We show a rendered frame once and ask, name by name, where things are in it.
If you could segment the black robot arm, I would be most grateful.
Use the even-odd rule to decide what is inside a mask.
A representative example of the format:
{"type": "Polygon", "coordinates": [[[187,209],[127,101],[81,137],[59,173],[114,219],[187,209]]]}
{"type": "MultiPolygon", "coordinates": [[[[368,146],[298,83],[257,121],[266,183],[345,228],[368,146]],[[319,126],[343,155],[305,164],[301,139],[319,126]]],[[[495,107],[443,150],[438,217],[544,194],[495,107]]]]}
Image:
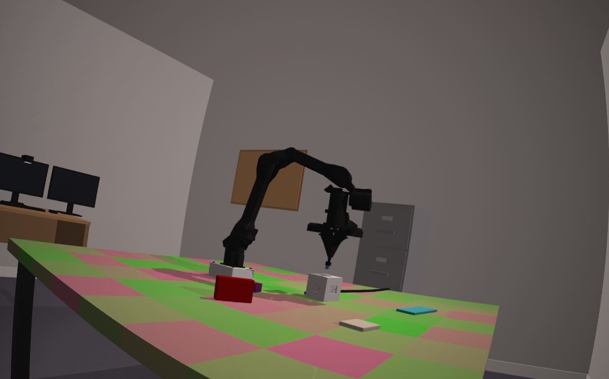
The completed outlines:
{"type": "Polygon", "coordinates": [[[347,209],[349,195],[348,204],[352,206],[352,210],[370,211],[371,189],[355,188],[352,184],[352,175],[344,166],[325,163],[295,148],[261,154],[257,162],[257,179],[252,187],[244,213],[235,224],[231,234],[223,240],[225,253],[223,263],[220,262],[220,264],[234,266],[234,268],[246,268],[243,267],[243,250],[246,251],[252,241],[256,240],[258,230],[254,228],[254,222],[263,203],[264,193],[278,171],[293,162],[316,171],[340,187],[329,185],[324,189],[330,193],[329,206],[347,209]],[[344,192],[342,188],[346,188],[349,192],[344,192]]]}

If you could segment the light blue rectangular block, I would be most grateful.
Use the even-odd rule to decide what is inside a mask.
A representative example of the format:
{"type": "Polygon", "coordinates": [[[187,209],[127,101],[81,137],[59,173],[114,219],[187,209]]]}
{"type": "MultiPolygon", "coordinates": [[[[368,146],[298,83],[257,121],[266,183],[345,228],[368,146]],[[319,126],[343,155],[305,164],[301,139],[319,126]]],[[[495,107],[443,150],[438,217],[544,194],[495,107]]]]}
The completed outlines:
{"type": "Polygon", "coordinates": [[[396,309],[396,311],[407,313],[407,314],[411,314],[411,315],[414,315],[414,316],[416,316],[418,314],[437,312],[436,309],[428,308],[428,307],[422,307],[422,306],[398,308],[398,309],[396,309]]]}

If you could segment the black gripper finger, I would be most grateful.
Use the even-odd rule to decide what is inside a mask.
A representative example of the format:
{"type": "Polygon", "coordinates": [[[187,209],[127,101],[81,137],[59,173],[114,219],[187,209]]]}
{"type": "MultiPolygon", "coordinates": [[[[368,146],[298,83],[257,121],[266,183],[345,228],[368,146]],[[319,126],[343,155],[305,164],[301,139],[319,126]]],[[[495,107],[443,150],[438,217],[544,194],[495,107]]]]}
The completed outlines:
{"type": "Polygon", "coordinates": [[[341,237],[330,235],[329,236],[329,257],[333,257],[337,248],[340,246],[341,241],[348,239],[348,237],[341,237]]]}
{"type": "Polygon", "coordinates": [[[328,235],[328,234],[321,234],[321,233],[319,233],[319,235],[321,235],[321,238],[323,240],[327,256],[329,257],[329,236],[330,235],[328,235]]]}

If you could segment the beige flat rectangular slab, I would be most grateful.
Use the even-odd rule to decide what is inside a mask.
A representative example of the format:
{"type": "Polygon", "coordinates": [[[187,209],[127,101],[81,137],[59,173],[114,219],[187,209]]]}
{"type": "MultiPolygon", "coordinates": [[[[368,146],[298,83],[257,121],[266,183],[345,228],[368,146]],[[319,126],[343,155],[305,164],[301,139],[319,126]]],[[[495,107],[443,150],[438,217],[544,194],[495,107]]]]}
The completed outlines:
{"type": "Polygon", "coordinates": [[[358,331],[362,331],[362,332],[381,328],[381,325],[378,325],[378,324],[375,324],[372,322],[362,321],[359,319],[340,321],[340,325],[348,327],[348,328],[353,328],[354,330],[358,330],[358,331]]]}

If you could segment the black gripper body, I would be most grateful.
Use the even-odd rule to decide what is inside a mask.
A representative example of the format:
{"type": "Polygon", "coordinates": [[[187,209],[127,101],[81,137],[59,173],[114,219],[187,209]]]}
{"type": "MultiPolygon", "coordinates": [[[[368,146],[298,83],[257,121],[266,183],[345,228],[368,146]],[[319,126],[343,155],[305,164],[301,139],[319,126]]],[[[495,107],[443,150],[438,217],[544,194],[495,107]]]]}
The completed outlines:
{"type": "Polygon", "coordinates": [[[309,223],[307,230],[341,237],[354,236],[362,238],[363,231],[361,228],[345,225],[345,217],[349,214],[346,213],[346,210],[347,209],[345,208],[329,206],[328,210],[325,210],[325,213],[328,213],[326,223],[323,223],[323,225],[318,223],[309,223]],[[331,230],[331,228],[333,229],[331,230]],[[338,230],[336,228],[338,228],[338,230]]]}

